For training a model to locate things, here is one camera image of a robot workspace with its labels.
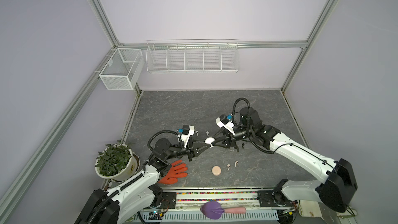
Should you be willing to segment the white earbud charging case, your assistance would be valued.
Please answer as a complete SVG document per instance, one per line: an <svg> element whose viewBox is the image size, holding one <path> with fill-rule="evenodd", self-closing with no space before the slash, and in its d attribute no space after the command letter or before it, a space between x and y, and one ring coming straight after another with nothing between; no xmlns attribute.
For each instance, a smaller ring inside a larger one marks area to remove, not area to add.
<svg viewBox="0 0 398 224"><path fill-rule="evenodd" d="M215 141L215 139L213 138L213 137L208 137L206 140L205 140L205 144L208 144L209 145L209 147L213 147L213 142Z"/></svg>

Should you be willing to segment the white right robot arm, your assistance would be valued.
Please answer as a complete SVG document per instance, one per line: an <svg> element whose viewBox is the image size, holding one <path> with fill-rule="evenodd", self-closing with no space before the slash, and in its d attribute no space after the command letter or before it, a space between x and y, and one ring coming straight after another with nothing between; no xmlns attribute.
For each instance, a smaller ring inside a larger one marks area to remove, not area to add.
<svg viewBox="0 0 398 224"><path fill-rule="evenodd" d="M282 179L271 196L275 204L284 206L289 201L304 200L322 202L338 213L349 209L358 189L350 162L325 157L295 142L279 129L263 124L258 112L251 107L241 109L239 115L238 124L233 123L231 115L217 118L216 124L220 129L205 143L211 147L237 148L238 141L246 140L263 153L279 154L289 159L315 178L310 181Z"/></svg>

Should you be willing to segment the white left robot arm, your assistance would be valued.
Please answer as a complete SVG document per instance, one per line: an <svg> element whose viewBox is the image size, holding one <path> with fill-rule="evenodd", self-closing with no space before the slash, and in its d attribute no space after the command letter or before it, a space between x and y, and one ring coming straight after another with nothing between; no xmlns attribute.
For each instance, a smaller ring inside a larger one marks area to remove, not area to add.
<svg viewBox="0 0 398 224"><path fill-rule="evenodd" d="M167 160L183 155L192 160L210 147L192 140L186 147L176 147L167 139L159 139L145 168L115 188L94 191L75 223L123 224L142 209L160 205L162 189L157 183L172 168Z"/></svg>

